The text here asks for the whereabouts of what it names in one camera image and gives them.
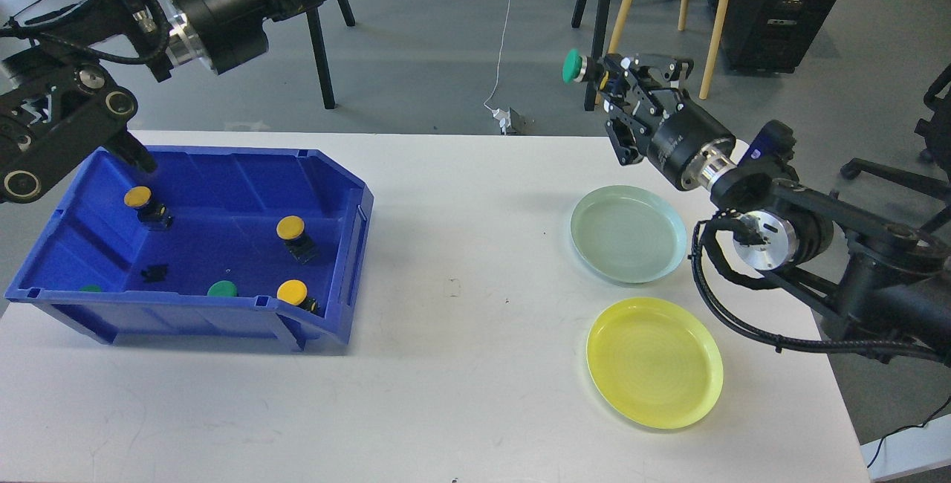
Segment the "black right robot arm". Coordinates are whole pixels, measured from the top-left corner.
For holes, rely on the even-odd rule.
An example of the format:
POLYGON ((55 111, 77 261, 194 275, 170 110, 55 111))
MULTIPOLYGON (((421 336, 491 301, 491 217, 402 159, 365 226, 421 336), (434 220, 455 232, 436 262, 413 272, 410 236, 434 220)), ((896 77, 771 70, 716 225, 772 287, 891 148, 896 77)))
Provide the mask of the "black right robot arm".
POLYGON ((765 124, 747 150, 681 83, 692 60, 663 54, 584 57, 567 80, 604 98, 606 132, 623 166, 645 162, 711 213, 687 226, 687 261, 710 313, 777 351, 895 357, 949 365, 949 246, 916 228, 808 187, 791 164, 784 123, 765 124), (819 340, 742 320, 707 269, 752 291, 785 291, 821 320, 819 340))

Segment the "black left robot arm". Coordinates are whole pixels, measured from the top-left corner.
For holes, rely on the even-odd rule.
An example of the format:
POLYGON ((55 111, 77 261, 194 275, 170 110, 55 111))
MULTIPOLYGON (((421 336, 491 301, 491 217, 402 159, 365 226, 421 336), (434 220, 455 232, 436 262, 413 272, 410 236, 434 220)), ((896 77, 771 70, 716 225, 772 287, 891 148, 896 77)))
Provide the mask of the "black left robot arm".
MULTIPOLYGON (((2 27, 30 48, 2 61, 2 200, 38 201, 99 149, 141 172, 157 164, 129 133, 132 92, 106 62, 143 65, 157 81, 200 60, 223 74, 268 49, 265 20, 305 13, 315 22, 327 0, 82 0, 41 18, 2 27)), ((354 20, 339 0, 345 22, 354 20)))

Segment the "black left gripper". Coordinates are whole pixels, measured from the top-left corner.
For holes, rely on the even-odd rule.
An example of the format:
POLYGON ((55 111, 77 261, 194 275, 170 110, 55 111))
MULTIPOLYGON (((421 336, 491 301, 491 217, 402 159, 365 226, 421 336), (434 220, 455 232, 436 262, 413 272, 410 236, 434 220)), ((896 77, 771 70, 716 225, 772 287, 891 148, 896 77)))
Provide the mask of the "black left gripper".
MULTIPOLYGON (((278 22, 318 8, 327 0, 169 0, 166 56, 175 67, 200 61, 214 74, 227 73, 268 50, 264 12, 278 22)), ((337 0, 346 22, 349 0, 337 0)))

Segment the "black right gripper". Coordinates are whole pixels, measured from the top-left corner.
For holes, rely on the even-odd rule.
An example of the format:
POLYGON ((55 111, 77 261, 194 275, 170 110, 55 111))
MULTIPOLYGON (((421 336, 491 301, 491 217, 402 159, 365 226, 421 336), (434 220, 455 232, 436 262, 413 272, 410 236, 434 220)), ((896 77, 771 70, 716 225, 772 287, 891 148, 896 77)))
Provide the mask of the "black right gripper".
POLYGON ((607 96, 606 132, 621 166, 648 161, 676 189, 689 191, 700 186, 709 152, 733 153, 735 135, 680 87, 693 59, 608 53, 597 66, 594 87, 607 96))

